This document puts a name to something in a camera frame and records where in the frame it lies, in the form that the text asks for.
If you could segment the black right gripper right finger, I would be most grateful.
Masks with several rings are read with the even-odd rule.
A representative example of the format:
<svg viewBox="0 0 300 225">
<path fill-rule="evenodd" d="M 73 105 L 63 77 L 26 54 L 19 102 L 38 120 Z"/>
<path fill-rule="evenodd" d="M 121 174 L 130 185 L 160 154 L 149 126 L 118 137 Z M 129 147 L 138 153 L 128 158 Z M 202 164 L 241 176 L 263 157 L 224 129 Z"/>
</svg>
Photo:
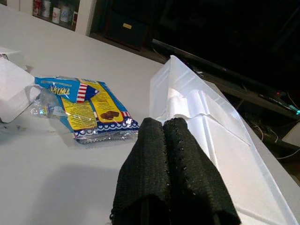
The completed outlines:
<svg viewBox="0 0 300 225">
<path fill-rule="evenodd" d="M 171 181 L 173 225 L 239 225 L 225 183 L 183 118 L 163 126 Z"/>
</svg>

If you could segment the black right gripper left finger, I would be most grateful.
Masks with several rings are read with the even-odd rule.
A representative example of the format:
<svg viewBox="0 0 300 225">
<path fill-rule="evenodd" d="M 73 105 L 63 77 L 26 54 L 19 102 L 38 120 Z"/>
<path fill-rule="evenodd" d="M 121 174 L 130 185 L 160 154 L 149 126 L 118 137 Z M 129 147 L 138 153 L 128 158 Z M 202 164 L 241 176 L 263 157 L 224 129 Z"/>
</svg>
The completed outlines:
<svg viewBox="0 0 300 225">
<path fill-rule="evenodd" d="M 113 225 L 168 225 L 170 178 L 161 122 L 145 118 L 117 180 Z"/>
</svg>

